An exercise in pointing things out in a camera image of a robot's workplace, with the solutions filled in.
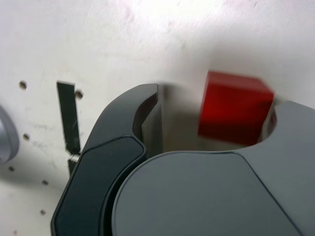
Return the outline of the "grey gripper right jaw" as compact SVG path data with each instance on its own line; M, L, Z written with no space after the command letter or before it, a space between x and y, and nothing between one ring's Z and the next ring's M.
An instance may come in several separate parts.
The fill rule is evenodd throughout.
M223 152L152 157L122 183L115 236L312 236L315 111L287 101L271 135Z

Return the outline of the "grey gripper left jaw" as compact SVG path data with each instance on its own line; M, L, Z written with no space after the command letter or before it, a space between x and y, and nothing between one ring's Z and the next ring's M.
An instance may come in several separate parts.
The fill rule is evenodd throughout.
M54 236L110 236L118 190L147 158L142 124L158 107L158 84L136 86L97 119L51 220Z

